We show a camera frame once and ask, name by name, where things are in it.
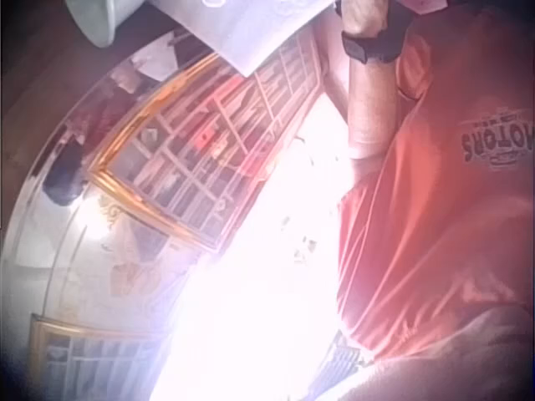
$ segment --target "sleeve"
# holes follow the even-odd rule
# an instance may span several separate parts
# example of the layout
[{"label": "sleeve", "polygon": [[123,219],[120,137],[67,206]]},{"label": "sleeve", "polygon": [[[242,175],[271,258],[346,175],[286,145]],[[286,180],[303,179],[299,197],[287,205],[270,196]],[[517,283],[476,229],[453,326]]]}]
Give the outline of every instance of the sleeve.
[{"label": "sleeve", "polygon": [[414,101],[420,99],[431,81],[431,47],[423,30],[420,20],[409,27],[395,68],[400,93]]}]

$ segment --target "glass surface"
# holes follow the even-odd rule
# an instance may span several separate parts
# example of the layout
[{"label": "glass surface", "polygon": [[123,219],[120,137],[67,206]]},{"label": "glass surface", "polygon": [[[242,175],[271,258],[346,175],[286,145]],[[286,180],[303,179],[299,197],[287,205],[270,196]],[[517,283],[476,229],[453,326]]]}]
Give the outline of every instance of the glass surface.
[{"label": "glass surface", "polygon": [[148,159],[133,144],[122,148],[109,164],[110,171],[126,181],[133,181]]}]

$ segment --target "black wristwatch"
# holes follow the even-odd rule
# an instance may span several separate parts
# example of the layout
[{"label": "black wristwatch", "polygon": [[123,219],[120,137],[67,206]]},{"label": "black wristwatch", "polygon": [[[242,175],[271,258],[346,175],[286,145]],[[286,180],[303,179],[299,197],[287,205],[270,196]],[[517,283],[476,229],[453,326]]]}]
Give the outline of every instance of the black wristwatch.
[{"label": "black wristwatch", "polygon": [[[341,17],[340,1],[335,3],[336,12]],[[361,63],[377,60],[382,63],[391,63],[401,54],[405,32],[416,14],[404,5],[390,2],[387,15],[387,29],[380,32],[377,38],[352,38],[342,32],[344,50],[351,58]]]}]

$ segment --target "person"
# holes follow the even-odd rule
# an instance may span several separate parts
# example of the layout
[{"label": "person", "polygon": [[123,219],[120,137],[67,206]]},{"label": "person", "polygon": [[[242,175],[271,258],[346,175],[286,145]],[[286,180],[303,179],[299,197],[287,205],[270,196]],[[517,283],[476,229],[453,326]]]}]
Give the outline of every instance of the person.
[{"label": "person", "polygon": [[[60,127],[70,136],[64,136],[66,143],[43,181],[43,191],[51,201],[69,206],[82,195],[88,184],[85,170],[106,135],[155,86],[154,79],[138,73],[126,60],[89,93]],[[40,166],[51,151],[48,147],[40,156]]]},{"label": "person", "polygon": [[532,2],[415,17],[398,53],[373,47],[397,6],[341,6],[355,182],[338,309],[374,363],[321,399],[532,399]]}]

